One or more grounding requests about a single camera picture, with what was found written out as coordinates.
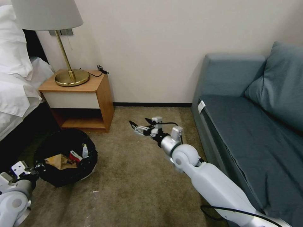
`wooden nightstand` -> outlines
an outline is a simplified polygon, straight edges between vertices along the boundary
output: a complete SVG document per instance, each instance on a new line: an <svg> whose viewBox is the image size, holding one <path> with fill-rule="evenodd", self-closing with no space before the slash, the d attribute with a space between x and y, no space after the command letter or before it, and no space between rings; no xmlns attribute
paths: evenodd
<svg viewBox="0 0 303 227"><path fill-rule="evenodd" d="M114 107L107 75L102 74L99 77L90 75L89 81L85 84L62 87L54 80L58 72L45 81L39 87L39 91L59 126L62 129L108 132ZM98 70L89 72L94 75L101 74Z"/></svg>

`white pillow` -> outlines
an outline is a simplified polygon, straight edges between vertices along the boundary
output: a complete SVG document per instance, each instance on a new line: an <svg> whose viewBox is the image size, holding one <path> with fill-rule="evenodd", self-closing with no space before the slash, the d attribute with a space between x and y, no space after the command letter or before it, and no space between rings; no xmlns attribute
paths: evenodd
<svg viewBox="0 0 303 227"><path fill-rule="evenodd" d="M12 5L0 6L0 72L19 74L31 80L33 66Z"/></svg>

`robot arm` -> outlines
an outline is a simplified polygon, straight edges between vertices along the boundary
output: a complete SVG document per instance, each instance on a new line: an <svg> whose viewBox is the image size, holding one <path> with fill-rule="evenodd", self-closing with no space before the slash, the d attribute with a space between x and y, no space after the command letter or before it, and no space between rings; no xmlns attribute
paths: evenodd
<svg viewBox="0 0 303 227"><path fill-rule="evenodd" d="M31 196L38 173L29 170L25 162L12 166L17 181L7 173L0 174L0 227L21 224L30 213Z"/></svg>
<svg viewBox="0 0 303 227"><path fill-rule="evenodd" d="M267 217L258 212L249 202L246 194L213 164L203 161L197 150L182 144L182 128L175 126L171 135L164 133L161 117L146 119L150 124L143 127L130 121L139 135L150 136L157 141L177 169L185 172L194 188L226 220L240 227L291 227L280 219Z"/></svg>

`floor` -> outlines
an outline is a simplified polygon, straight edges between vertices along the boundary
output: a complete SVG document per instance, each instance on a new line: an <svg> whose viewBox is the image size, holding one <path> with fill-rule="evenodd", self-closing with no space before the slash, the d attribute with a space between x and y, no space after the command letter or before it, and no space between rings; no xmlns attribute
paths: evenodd
<svg viewBox="0 0 303 227"><path fill-rule="evenodd" d="M199 206L206 202L190 179L175 171L155 141L136 135L128 123L147 125L144 118L153 116L182 126L184 143L204 158L190 108L116 107L108 134L88 134L99 155L93 174L61 188L39 179L32 212L20 226L227 226L204 216ZM169 133L171 127L164 130ZM21 158L31 163L36 147Z"/></svg>

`black trash bag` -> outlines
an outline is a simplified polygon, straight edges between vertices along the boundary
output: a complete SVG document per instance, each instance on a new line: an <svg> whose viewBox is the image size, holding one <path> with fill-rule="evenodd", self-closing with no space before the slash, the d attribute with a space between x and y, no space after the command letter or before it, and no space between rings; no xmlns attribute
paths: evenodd
<svg viewBox="0 0 303 227"><path fill-rule="evenodd" d="M82 159L77 168L59 170L45 163L46 158L58 154L69 157L71 150L82 157L83 144L87 146L88 157ZM65 129L47 137L39 146L34 155L34 166L43 180L55 187L61 187L75 183L91 174L97 163L97 159L98 152L87 134L78 129Z"/></svg>

